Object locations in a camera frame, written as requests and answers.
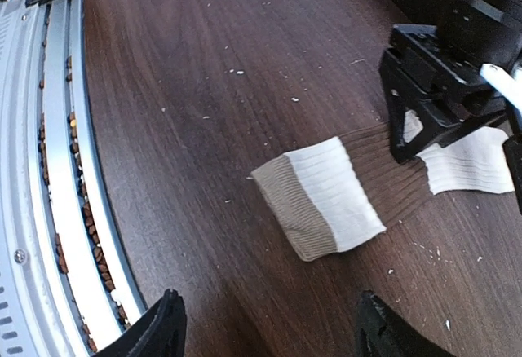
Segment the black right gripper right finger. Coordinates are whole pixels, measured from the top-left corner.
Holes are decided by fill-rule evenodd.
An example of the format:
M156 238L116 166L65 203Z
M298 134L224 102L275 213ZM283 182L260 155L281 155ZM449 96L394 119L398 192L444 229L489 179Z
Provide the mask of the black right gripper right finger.
M453 357L419 333L371 290L365 290L357 303L355 334L356 356Z

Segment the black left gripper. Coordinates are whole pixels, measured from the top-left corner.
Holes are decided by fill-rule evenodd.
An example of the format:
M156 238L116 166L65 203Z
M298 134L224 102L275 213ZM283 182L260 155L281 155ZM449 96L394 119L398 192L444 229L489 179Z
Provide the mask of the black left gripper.
M434 11L431 24L396 24L379 73L390 150L403 164L507 119L483 64L512 72L521 58L521 0L409 0Z

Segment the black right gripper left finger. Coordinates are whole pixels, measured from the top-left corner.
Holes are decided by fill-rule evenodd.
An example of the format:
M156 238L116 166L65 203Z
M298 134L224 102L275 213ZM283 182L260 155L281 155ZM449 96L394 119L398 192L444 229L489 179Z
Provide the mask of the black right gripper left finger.
M187 315L183 298L167 289L115 342L94 357L183 357Z

